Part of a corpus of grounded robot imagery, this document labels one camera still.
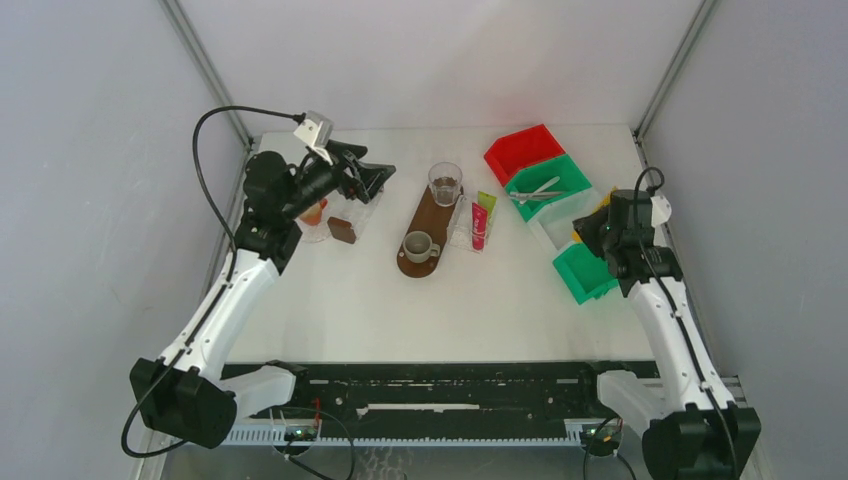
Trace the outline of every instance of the white wall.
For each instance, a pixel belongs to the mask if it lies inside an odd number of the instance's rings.
[[[213,101],[153,1],[5,2],[0,59],[0,476],[127,478],[130,367],[188,320],[220,236],[190,156]],[[223,202],[241,148],[204,130]]]
[[[778,479],[848,471],[846,22],[839,0],[723,2],[646,139]]]
[[[361,129],[636,127],[700,0],[183,3],[237,103]]]

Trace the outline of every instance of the wooden serving board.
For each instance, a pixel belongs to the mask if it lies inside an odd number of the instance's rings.
[[[438,257],[430,257],[426,262],[413,263],[403,253],[403,238],[401,238],[401,243],[398,246],[397,262],[398,268],[400,268],[400,271],[404,275],[412,278],[423,278],[436,270],[436,267],[439,266],[439,260],[445,254],[445,245],[448,243],[448,224],[455,208],[456,203],[450,207],[440,207],[433,199],[430,188],[424,188],[424,195],[421,196],[418,209],[415,211],[415,215],[412,216],[409,228],[403,236],[406,238],[409,232],[425,232],[433,239],[433,243],[439,245],[442,251]]]

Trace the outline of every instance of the coffee cup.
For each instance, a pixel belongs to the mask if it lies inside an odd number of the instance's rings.
[[[412,263],[424,263],[430,257],[438,257],[442,248],[425,232],[409,232],[403,237],[403,253]]]

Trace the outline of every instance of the tabletop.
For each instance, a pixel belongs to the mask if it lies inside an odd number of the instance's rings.
[[[540,362],[652,359],[641,325],[613,290],[578,305],[483,160],[517,127],[336,131],[366,145],[365,162],[397,173],[353,245],[332,238],[301,242],[281,278],[259,301],[230,363]],[[602,192],[632,188],[642,169],[626,125],[549,127]],[[289,163],[304,146],[291,132],[263,135],[260,151]],[[466,191],[498,197],[481,253],[448,246],[436,271],[412,279],[395,255],[441,161],[463,171]]]

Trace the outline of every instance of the clear glass cup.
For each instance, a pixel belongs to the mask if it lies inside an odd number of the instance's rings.
[[[450,162],[433,165],[430,169],[430,193],[440,207],[450,207],[456,203],[462,190],[462,170]]]

